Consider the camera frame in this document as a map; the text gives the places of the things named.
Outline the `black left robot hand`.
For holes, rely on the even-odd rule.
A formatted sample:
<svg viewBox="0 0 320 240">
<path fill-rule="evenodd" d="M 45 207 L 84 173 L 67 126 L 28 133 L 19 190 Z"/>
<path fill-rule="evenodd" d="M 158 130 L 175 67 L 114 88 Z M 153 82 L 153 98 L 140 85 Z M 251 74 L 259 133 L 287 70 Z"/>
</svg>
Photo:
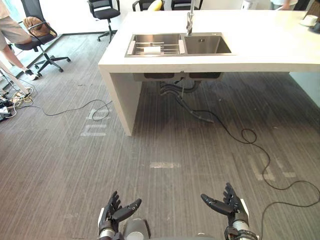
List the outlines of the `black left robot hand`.
<svg viewBox="0 0 320 240">
<path fill-rule="evenodd" d="M 120 196 L 114 191 L 109 198 L 107 205 L 99 214 L 98 232 L 101 234 L 104 230 L 112 230 L 114 233 L 119 231 L 119 223 L 132 216 L 140 207 L 142 200 L 137 198 L 131 204 L 122 207 Z"/>
</svg>

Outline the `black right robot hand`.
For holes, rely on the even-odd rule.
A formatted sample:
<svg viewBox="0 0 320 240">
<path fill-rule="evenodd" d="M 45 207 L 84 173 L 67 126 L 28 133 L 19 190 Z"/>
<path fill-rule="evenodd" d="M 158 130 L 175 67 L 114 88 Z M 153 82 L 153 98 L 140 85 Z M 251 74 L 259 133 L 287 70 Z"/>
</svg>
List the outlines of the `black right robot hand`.
<svg viewBox="0 0 320 240">
<path fill-rule="evenodd" d="M 230 227 L 237 221 L 244 222 L 249 227 L 249 215 L 245 210 L 244 204 L 237 196 L 232 185 L 227 182 L 223 192 L 223 201 L 219 201 L 202 193 L 200 195 L 204 203 L 212 210 L 227 216 Z"/>
</svg>

